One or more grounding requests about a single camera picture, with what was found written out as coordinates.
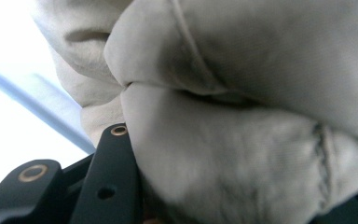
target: black device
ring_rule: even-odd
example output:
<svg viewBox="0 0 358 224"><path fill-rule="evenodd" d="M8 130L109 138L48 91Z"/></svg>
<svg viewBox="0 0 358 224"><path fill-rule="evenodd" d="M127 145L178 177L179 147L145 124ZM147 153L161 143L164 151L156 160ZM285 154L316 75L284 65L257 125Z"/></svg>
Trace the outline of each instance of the black device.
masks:
<svg viewBox="0 0 358 224"><path fill-rule="evenodd" d="M29 161L0 183L0 224L139 224L142 205L125 124L107 128L93 155L65 169L52 160ZM358 195L311 222L337 223L358 224Z"/></svg>

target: glove seam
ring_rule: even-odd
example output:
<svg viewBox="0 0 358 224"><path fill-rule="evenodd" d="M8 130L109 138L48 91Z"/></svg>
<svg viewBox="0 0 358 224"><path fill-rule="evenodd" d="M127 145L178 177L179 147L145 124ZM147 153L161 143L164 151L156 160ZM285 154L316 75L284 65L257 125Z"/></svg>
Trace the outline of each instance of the glove seam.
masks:
<svg viewBox="0 0 358 224"><path fill-rule="evenodd" d="M331 208L332 203L337 197L337 177L334 174L334 170L337 169L337 147L334 141L334 133L332 129L328 126L324 126L324 150L326 155L326 170L328 173L327 186L329 189L329 194L326 198L326 203L324 205L324 212L328 212Z"/></svg>
<svg viewBox="0 0 358 224"><path fill-rule="evenodd" d="M328 138L330 136L329 130L322 124L317 124L314 128L314 135L317 137L317 143L315 145L315 153L319 161L318 169L320 175L320 183L318 184L319 192L322 195L322 199L319 201L319 208L322 212L325 212L330 204L330 196L332 192L331 185L331 162L329 149L331 144L328 144Z"/></svg>
<svg viewBox="0 0 358 224"><path fill-rule="evenodd" d="M186 46L186 48L190 52L191 70L195 72L195 67L200 70L200 78L202 80L202 83L204 84L204 87L206 87L208 90L222 89L222 82L219 81L217 77L213 74L212 70L208 67L202 55L200 54L197 42L194 39L193 35L190 33L189 26L187 25L185 15L183 13L179 0L171 0L170 2L172 4L174 15L173 17L176 20L179 34L183 39L184 46Z"/></svg>

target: brass grommet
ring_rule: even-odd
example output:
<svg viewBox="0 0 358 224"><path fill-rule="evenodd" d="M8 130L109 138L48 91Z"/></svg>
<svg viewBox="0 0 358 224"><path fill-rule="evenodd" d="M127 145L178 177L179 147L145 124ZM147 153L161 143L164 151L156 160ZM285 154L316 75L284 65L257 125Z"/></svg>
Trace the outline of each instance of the brass grommet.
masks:
<svg viewBox="0 0 358 224"><path fill-rule="evenodd" d="M121 136L123 134L127 133L127 127L126 126L117 126L113 128L110 133L115 136Z"/></svg>
<svg viewBox="0 0 358 224"><path fill-rule="evenodd" d="M32 182L42 177L48 171L48 167L43 164L33 165L23 170L19 174L19 180L21 182ZM36 172L36 174L27 174L28 172Z"/></svg>

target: hole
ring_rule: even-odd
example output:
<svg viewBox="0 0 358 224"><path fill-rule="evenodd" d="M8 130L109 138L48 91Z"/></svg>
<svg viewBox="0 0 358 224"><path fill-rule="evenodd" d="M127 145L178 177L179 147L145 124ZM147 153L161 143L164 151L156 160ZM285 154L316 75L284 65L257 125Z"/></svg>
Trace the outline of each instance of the hole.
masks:
<svg viewBox="0 0 358 224"><path fill-rule="evenodd" d="M101 188L98 190L98 198L101 200L109 200L115 196L116 190L114 188Z"/></svg>
<svg viewBox="0 0 358 224"><path fill-rule="evenodd" d="M114 129L112 129L112 131L110 131L110 133L115 136L120 136L120 135L126 134L127 127L126 126L118 126Z"/></svg>
<svg viewBox="0 0 358 224"><path fill-rule="evenodd" d="M43 164L33 165L23 170L19 175L21 182L32 182L42 177L48 171L48 167Z"/></svg>

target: gloved hand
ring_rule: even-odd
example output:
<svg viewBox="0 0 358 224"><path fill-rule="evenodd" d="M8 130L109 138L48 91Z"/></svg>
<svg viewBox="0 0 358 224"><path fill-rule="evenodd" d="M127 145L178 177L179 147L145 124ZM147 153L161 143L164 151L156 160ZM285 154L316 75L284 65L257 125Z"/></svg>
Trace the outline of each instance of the gloved hand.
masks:
<svg viewBox="0 0 358 224"><path fill-rule="evenodd" d="M358 192L358 1L136 0L104 54L165 223L307 223Z"/></svg>

